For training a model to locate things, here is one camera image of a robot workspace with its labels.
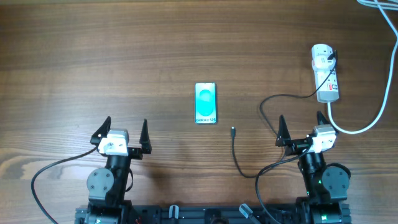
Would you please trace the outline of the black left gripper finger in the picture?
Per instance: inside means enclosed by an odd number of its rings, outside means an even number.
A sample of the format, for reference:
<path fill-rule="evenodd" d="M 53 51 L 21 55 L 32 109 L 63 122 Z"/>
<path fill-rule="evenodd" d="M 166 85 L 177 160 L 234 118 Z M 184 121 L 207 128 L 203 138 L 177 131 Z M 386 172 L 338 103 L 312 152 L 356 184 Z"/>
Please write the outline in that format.
<path fill-rule="evenodd" d="M 92 145 L 99 145 L 101 140 L 107 136 L 111 128 L 111 117 L 108 116 L 104 123 L 91 135 L 90 143 Z"/>
<path fill-rule="evenodd" d="M 145 119 L 142 125 L 141 136 L 139 139 L 139 144 L 141 145 L 143 154 L 151 154 L 152 145 L 150 143 L 149 130 L 148 130 L 148 122 Z"/>

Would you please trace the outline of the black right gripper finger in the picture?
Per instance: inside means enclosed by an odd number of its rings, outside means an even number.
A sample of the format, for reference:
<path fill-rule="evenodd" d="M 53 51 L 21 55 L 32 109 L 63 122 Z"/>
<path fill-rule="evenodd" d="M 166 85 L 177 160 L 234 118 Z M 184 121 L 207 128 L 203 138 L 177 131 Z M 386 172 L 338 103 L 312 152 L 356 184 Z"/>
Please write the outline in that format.
<path fill-rule="evenodd" d="M 330 122 L 325 118 L 321 111 L 317 111 L 317 122 L 318 125 L 328 125 Z"/>
<path fill-rule="evenodd" d="M 279 129 L 277 133 L 277 139 L 275 145 L 278 147 L 288 146 L 291 144 L 291 137 L 287 124 L 285 122 L 284 115 L 279 116 Z"/>

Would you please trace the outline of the Galaxy S25 smartphone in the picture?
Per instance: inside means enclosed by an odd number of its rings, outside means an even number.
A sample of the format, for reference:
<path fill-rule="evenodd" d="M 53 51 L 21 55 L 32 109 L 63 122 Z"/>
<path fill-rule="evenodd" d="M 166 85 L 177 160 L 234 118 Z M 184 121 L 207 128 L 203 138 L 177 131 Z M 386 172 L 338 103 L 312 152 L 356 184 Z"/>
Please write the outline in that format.
<path fill-rule="evenodd" d="M 216 124 L 216 84 L 196 83 L 195 84 L 195 123 Z"/>

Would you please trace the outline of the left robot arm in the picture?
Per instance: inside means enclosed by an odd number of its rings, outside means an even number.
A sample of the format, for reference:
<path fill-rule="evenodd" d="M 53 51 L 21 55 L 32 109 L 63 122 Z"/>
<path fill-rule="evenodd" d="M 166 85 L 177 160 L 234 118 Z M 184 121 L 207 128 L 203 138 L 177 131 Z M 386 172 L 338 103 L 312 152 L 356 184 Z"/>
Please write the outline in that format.
<path fill-rule="evenodd" d="M 141 160 L 144 154 L 152 152 L 147 120 L 142 125 L 140 147 L 129 147 L 128 130 L 111 128 L 109 116 L 93 133 L 90 143 L 106 158 L 106 165 L 88 176 L 89 203 L 76 213 L 75 223 L 140 223 L 140 215 L 124 196 L 132 188 L 127 185 L 128 178 L 133 177 L 131 161 Z"/>

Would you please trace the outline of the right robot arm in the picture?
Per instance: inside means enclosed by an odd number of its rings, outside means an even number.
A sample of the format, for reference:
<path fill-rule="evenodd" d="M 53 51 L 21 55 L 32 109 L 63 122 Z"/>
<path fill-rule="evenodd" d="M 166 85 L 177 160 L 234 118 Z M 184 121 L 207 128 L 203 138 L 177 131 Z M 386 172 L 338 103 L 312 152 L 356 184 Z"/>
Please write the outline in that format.
<path fill-rule="evenodd" d="M 352 222 L 348 198 L 351 172 L 342 164 L 325 162 L 323 153 L 335 146 L 338 131 L 321 112 L 318 124 L 302 139 L 292 139 L 285 122 L 279 117 L 276 146 L 285 149 L 286 156 L 298 156 L 298 168 L 307 190 L 306 197 L 295 203 L 299 223 L 348 224 Z"/>

